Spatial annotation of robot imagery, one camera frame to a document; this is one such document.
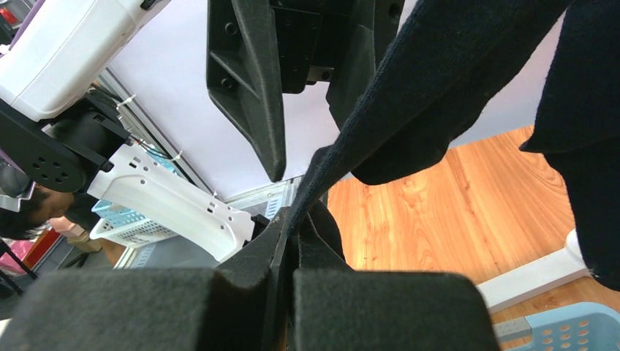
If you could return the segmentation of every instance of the basket handle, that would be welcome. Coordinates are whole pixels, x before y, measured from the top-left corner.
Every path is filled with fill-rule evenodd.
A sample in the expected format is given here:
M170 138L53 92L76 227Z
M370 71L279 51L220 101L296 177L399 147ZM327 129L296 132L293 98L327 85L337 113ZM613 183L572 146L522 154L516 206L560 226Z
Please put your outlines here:
M493 330L499 342L511 341L532 335L532 327L525 317L495 324Z

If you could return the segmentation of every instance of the blue basket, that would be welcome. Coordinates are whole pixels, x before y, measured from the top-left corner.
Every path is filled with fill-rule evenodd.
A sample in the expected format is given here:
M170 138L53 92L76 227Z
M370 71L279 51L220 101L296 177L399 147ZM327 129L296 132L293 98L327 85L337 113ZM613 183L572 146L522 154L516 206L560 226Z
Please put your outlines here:
M509 351L618 351L620 314L598 303L583 302L533 314L495 326L500 342L532 340Z
M148 155L170 172L178 174L174 164L170 160L155 156L153 154ZM146 219L144 215L139 214L136 211L130 210L129 208L123 206L115 205L107 200L100 200L92 208L92 211L117 228Z

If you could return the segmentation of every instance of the white basket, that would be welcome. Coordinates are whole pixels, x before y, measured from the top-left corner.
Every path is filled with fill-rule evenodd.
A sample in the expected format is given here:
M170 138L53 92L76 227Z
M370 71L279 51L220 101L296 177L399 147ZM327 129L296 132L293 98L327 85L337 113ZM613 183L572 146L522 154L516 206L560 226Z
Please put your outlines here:
M156 243L177 236L172 230L157 224L150 219L114 228L105 219L101 219L91 231L91 239L106 239L117 244L137 249L141 246Z

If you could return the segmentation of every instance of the white cable tie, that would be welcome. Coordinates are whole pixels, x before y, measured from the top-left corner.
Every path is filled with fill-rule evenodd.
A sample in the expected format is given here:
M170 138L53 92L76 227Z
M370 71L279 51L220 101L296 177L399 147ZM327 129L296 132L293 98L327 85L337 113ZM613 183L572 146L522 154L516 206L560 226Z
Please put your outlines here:
M135 94L133 94L132 96L130 96L127 99L125 99L125 101L119 102L118 104L116 104L116 110L118 110L119 108L129 104L132 101L134 101L134 99L135 99Z
M171 161L178 161L179 159L181 159L181 155L183 154L183 150L178 152L178 155L174 156L173 159L171 159Z

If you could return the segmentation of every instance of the robotic arm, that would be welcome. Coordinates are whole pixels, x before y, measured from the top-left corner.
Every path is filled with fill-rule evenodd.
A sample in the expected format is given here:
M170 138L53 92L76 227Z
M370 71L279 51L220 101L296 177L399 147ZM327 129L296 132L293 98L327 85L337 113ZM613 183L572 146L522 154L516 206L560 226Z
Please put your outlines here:
M169 1L39 0L0 58L0 156L17 177L131 208L223 261L252 239L250 214L159 167L85 95ZM3 207L18 210L28 191Z

